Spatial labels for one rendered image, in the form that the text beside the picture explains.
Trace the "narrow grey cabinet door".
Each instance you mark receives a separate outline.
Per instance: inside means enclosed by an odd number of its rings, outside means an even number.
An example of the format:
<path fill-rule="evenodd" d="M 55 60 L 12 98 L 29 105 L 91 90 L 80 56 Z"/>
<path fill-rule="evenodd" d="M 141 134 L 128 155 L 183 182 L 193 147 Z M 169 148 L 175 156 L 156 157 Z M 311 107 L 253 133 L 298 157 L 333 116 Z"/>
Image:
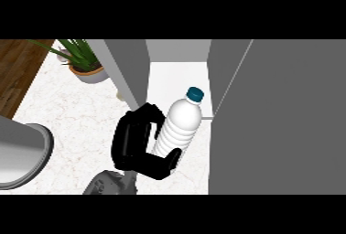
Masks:
<path fill-rule="evenodd" d="M 131 110 L 147 102 L 150 52 L 144 39 L 89 39 L 88 44 L 103 63 Z"/>

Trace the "green plant in pale pot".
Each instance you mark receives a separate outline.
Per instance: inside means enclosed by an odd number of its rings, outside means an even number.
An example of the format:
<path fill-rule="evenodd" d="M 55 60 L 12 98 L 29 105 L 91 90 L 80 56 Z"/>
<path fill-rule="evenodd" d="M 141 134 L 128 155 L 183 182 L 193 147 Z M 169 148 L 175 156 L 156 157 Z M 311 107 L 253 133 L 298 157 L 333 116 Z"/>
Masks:
<path fill-rule="evenodd" d="M 46 46 L 36 39 L 29 39 L 29 42 L 66 59 L 66 66 L 70 68 L 72 73 L 83 83 L 97 84 L 110 78 L 103 63 L 85 39 L 58 40 L 67 50 L 67 53 Z"/>

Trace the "white water bottle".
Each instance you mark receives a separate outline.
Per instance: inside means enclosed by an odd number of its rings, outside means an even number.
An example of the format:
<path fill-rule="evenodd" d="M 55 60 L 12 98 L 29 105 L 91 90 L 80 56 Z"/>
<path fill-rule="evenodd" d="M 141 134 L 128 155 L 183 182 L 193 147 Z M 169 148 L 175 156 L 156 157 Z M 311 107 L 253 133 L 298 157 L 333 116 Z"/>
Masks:
<path fill-rule="evenodd" d="M 203 99 L 203 90 L 199 87 L 190 87 L 168 109 L 166 121 L 151 151 L 163 158 L 175 148 L 181 149 L 181 154 L 187 152 L 202 125 Z"/>

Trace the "grey cabinet with white shelf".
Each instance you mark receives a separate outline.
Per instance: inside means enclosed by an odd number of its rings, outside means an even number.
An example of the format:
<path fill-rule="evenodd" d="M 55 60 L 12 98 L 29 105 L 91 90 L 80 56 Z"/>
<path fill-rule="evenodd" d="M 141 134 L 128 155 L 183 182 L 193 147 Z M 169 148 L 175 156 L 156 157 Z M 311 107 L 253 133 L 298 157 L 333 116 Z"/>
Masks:
<path fill-rule="evenodd" d="M 253 39 L 148 39 L 148 102 L 168 112 L 190 87 L 205 92 L 202 114 L 212 120 L 239 75 Z"/>

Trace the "grey metal round pot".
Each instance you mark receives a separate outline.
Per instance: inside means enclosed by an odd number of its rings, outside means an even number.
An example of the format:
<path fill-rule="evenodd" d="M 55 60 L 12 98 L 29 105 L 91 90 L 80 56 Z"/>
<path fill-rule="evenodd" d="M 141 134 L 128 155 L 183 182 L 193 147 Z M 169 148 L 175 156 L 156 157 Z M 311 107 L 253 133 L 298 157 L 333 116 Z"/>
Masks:
<path fill-rule="evenodd" d="M 0 115 L 0 190 L 26 185 L 48 165 L 55 149 L 49 128 Z"/>

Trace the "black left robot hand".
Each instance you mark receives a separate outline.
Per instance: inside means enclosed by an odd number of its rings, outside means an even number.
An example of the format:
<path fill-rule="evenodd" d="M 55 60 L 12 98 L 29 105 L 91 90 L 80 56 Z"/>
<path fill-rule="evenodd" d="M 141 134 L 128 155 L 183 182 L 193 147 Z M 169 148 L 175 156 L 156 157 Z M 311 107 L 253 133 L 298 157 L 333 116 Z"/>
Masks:
<path fill-rule="evenodd" d="M 156 104 L 147 102 L 120 118 L 112 145 L 116 169 L 135 171 L 156 180 L 171 176 L 183 154 L 181 148 L 174 148 L 166 157 L 147 152 L 151 125 L 157 124 L 154 139 L 159 139 L 165 122 L 166 116 L 162 110 Z"/>

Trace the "large flat dark grey door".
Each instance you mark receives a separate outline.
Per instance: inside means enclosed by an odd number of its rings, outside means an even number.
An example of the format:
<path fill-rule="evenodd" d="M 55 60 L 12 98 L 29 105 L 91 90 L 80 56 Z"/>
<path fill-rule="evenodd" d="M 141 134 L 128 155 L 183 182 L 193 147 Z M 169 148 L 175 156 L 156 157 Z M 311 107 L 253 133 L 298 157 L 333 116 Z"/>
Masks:
<path fill-rule="evenodd" d="M 346 193 L 346 40 L 258 40 L 214 118 L 211 190 Z"/>

